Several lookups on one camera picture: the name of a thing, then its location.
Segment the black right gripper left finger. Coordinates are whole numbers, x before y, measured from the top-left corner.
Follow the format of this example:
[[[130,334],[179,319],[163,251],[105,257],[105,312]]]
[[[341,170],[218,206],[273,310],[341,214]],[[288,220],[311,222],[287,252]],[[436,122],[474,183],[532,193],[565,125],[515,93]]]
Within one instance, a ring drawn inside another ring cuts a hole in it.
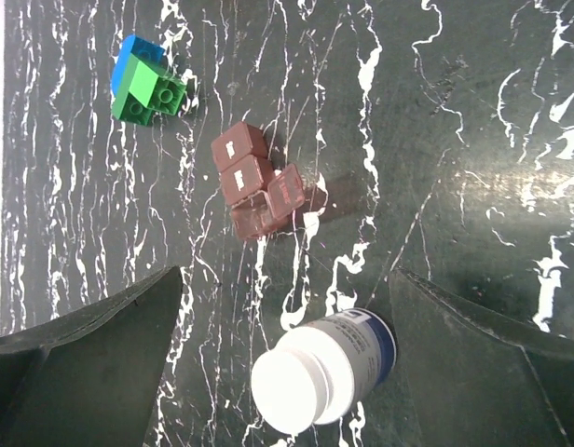
[[[0,446],[140,446],[182,299],[179,267],[0,337]]]

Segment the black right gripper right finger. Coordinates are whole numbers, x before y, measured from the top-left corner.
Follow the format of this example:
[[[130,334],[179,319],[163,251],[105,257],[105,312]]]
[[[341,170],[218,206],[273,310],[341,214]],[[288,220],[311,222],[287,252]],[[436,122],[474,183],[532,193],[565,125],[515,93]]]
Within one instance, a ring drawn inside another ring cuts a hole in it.
[[[574,340],[404,268],[389,291],[423,445],[574,446]]]

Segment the white vitamin pill bottle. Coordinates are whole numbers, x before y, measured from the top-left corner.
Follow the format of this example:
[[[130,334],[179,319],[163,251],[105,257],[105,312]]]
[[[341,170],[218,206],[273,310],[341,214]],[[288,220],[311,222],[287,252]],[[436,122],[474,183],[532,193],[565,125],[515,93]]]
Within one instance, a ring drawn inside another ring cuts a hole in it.
[[[263,419],[283,434],[328,425],[386,380],[395,336],[376,313],[354,307],[286,332],[253,364],[251,391]]]

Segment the red weekly pill organizer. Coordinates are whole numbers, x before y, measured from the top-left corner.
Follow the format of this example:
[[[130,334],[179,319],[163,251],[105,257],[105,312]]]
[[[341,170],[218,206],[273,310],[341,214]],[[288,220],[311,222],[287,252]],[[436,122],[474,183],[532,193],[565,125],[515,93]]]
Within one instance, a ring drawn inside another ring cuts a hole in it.
[[[239,121],[213,140],[211,149],[239,239],[280,230],[304,205],[304,185],[296,165],[273,167],[260,128]]]

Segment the green blue toy brick cluster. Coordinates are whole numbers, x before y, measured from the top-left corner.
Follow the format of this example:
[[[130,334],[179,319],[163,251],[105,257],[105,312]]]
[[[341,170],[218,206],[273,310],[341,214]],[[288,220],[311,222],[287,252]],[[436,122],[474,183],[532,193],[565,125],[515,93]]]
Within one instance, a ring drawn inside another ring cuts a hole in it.
[[[112,116],[149,126],[154,113],[177,115],[187,85],[162,63],[164,49],[136,34],[121,45],[111,78]]]

